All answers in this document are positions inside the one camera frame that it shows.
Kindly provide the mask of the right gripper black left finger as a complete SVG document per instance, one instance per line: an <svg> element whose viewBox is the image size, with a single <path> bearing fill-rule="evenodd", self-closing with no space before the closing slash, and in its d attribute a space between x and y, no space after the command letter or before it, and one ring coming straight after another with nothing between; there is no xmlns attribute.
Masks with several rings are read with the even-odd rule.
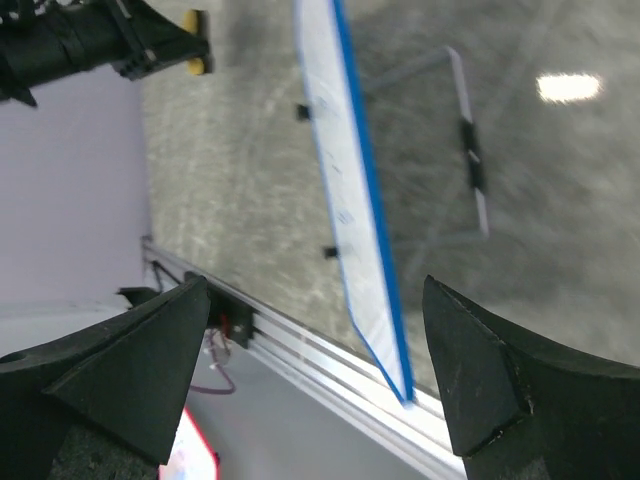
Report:
<svg viewBox="0 0 640 480"><path fill-rule="evenodd" d="M155 479L209 317L193 278L116 317L1 359L4 479Z"/></svg>

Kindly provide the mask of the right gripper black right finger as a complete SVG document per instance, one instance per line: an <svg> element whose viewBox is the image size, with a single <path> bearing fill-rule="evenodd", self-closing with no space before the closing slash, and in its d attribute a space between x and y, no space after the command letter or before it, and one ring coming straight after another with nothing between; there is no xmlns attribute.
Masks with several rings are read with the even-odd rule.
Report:
<svg viewBox="0 0 640 480"><path fill-rule="evenodd" d="M427 277L423 318L470 479L636 479L639 370L552 341Z"/></svg>

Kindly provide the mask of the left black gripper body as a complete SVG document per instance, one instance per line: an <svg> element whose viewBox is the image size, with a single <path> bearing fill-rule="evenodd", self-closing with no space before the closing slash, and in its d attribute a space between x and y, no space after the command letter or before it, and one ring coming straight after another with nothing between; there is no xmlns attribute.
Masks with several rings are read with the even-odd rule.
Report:
<svg viewBox="0 0 640 480"><path fill-rule="evenodd" d="M148 50L136 31L135 1L50 6L1 27L1 61L19 80L57 80Z"/></svg>

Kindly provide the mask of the yellow whiteboard eraser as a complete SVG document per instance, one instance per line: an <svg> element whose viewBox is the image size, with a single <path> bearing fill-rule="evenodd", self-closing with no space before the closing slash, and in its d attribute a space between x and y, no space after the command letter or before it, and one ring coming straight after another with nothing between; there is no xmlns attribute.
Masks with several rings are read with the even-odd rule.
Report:
<svg viewBox="0 0 640 480"><path fill-rule="evenodd" d="M188 10L183 17L183 29L190 34L190 57L186 60L188 72L194 76L208 74L209 61L207 13L204 10Z"/></svg>

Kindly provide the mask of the blue framed whiteboard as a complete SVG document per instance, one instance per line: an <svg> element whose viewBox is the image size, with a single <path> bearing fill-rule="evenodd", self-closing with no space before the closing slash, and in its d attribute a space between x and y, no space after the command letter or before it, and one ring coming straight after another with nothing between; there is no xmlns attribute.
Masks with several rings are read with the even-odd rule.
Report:
<svg viewBox="0 0 640 480"><path fill-rule="evenodd" d="M414 376L346 9L296 1L294 30L352 324L402 404Z"/></svg>

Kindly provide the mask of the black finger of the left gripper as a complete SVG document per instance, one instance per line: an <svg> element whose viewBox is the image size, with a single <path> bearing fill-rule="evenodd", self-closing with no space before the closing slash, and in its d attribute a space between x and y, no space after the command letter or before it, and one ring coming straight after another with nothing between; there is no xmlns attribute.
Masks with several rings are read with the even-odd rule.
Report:
<svg viewBox="0 0 640 480"><path fill-rule="evenodd" d="M208 13L207 20L209 43ZM190 55L190 34L183 29L183 23L178 25L172 22L146 1L134 2L134 21L136 31L146 46L153 48L169 47L177 50L179 54Z"/></svg>
<svg viewBox="0 0 640 480"><path fill-rule="evenodd" d="M162 58L151 50L144 50L133 53L119 62L119 76L130 81L138 81L180 64L184 64L187 72L194 76L213 73L213 59L210 55Z"/></svg>

